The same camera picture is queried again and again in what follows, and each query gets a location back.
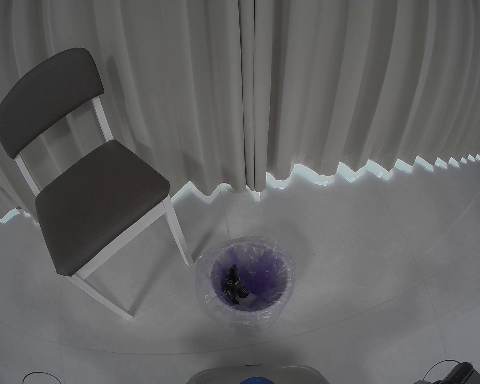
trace floor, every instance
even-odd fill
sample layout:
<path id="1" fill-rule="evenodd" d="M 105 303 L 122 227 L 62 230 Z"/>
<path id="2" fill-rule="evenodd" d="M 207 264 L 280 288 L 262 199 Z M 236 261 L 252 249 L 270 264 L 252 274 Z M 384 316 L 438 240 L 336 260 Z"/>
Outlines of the floor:
<path id="1" fill-rule="evenodd" d="M 44 371 L 68 384 L 181 384 L 207 368 L 274 363 L 312 366 L 331 384 L 410 384 L 443 359 L 480 370 L 480 164 L 392 173 L 327 187 L 294 174 L 259 202 L 228 186 L 211 203 L 176 199 L 194 258 L 251 234 L 294 255 L 290 302 L 251 338 L 200 312 L 195 268 L 164 218 L 88 278 L 134 314 L 126 321 L 58 276 L 38 224 L 13 217 L 0 224 L 0 383 Z"/>

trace chair backrest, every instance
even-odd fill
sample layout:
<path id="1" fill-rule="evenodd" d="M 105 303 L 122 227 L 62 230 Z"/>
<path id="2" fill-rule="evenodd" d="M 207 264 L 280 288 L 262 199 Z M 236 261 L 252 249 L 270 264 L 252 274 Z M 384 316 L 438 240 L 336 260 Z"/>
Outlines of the chair backrest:
<path id="1" fill-rule="evenodd" d="M 16 158 L 52 124 L 103 93 L 90 52 L 57 53 L 26 73 L 0 103 L 0 143 Z"/>

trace purple plastic bag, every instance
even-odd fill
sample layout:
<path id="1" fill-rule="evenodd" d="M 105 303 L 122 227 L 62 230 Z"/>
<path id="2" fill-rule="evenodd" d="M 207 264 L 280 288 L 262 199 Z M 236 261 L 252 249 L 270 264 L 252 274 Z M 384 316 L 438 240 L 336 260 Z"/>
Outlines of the purple plastic bag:
<path id="1" fill-rule="evenodd" d="M 232 304 L 222 291 L 236 264 L 246 299 Z M 293 293 L 295 263 L 275 241 L 249 236 L 219 244 L 196 262 L 195 286 L 202 309 L 228 330 L 257 335 L 278 318 Z"/>

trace beige curtain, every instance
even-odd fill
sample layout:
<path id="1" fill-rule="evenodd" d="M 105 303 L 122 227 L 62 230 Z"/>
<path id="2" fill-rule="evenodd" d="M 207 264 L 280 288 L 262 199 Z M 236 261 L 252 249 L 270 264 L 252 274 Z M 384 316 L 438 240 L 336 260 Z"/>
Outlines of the beige curtain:
<path id="1" fill-rule="evenodd" d="M 261 191 L 295 164 L 459 160 L 479 149 L 472 1 L 0 2 L 0 98 L 70 47 L 93 55 L 113 135 L 160 171 Z M 23 152 L 40 188 L 102 141 L 86 104 Z M 0 149 L 0 209 L 34 197 Z"/>

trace curtain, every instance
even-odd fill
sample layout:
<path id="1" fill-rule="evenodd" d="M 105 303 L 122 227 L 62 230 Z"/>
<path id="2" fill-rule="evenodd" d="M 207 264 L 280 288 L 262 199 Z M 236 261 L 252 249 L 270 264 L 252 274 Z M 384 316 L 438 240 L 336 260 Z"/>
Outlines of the curtain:
<path id="1" fill-rule="evenodd" d="M 114 137 L 171 194 L 479 149 L 476 1 L 5 0 L 0 21 L 0 99 L 47 57 L 87 48 Z M 87 103 L 22 154 L 42 189 L 102 143 Z M 0 187 L 2 210 L 35 216 L 2 148 Z"/>

